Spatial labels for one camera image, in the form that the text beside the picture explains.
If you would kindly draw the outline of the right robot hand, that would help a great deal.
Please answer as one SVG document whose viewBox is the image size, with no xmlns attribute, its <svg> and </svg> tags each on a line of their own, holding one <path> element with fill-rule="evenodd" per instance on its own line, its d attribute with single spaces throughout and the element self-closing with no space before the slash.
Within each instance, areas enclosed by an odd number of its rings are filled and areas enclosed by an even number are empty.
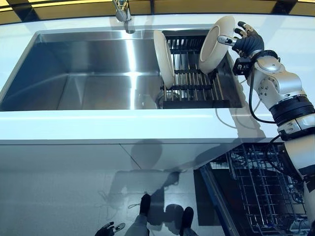
<svg viewBox="0 0 315 236">
<path fill-rule="evenodd" d="M 255 54 L 264 51 L 264 41 L 256 30 L 249 24 L 239 21 L 238 28 L 234 32 L 241 38 L 219 35 L 217 42 L 230 46 L 233 51 L 242 57 L 253 57 Z"/>
</svg>

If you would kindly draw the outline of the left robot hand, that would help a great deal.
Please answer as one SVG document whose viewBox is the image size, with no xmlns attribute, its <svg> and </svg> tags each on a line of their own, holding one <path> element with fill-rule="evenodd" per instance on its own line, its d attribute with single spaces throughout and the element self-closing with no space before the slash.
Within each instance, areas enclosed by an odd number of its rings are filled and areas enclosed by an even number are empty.
<svg viewBox="0 0 315 236">
<path fill-rule="evenodd" d="M 114 225 L 114 222 L 109 222 L 101 227 L 95 234 L 95 236 L 114 236 L 115 233 L 121 231 L 126 226 L 125 223 Z"/>
</svg>

